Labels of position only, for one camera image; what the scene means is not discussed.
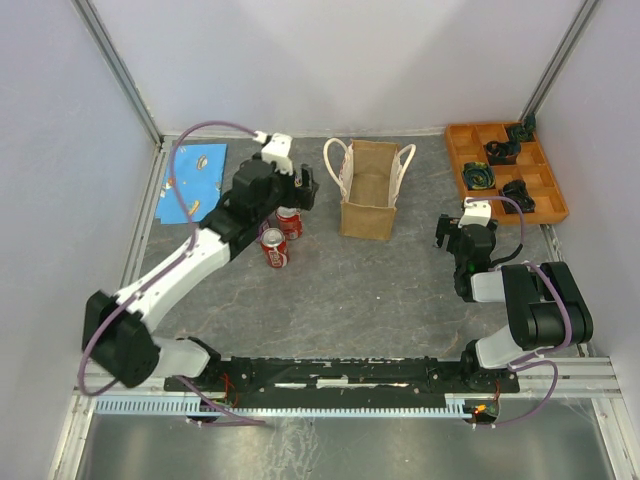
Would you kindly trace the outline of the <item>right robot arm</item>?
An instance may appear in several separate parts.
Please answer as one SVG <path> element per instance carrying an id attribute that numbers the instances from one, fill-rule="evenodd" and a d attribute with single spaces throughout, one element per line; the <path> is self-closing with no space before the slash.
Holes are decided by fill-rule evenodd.
<path id="1" fill-rule="evenodd" d="M 590 341 L 593 320 L 564 262 L 504 265 L 491 258 L 498 223 L 438 218 L 436 246 L 454 257 L 454 289 L 469 303 L 502 303 L 507 324 L 469 342 L 461 354 L 460 382 L 481 391 L 495 369 L 517 367 L 535 357 Z"/>

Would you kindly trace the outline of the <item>red soda can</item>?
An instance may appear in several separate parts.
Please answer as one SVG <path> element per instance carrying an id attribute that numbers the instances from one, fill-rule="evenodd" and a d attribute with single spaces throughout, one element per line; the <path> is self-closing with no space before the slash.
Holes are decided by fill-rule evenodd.
<path id="1" fill-rule="evenodd" d="M 297 208 L 279 207 L 276 210 L 279 228 L 288 240 L 296 240 L 303 233 L 300 211 Z"/>

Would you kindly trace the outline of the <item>silver top soda can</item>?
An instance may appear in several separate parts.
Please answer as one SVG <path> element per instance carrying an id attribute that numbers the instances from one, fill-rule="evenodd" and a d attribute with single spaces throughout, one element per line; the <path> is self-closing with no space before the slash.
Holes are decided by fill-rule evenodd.
<path id="1" fill-rule="evenodd" d="M 267 264 L 272 268 L 283 268 L 289 263 L 287 241 L 281 230 L 277 228 L 265 230 L 260 244 Z"/>

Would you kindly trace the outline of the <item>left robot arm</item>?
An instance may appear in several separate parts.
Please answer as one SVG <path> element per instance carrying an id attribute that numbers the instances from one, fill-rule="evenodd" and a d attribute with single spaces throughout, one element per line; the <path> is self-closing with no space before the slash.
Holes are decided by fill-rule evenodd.
<path id="1" fill-rule="evenodd" d="M 173 376 L 201 390 L 215 387 L 221 378 L 216 351 L 196 338 L 156 337 L 155 329 L 187 293 L 253 243 L 271 214 L 280 207 L 311 210 L 318 189 L 307 164 L 280 173 L 275 163 L 259 158 L 244 162 L 183 245 L 133 284 L 88 299 L 82 359 L 93 360 L 127 388 Z"/>

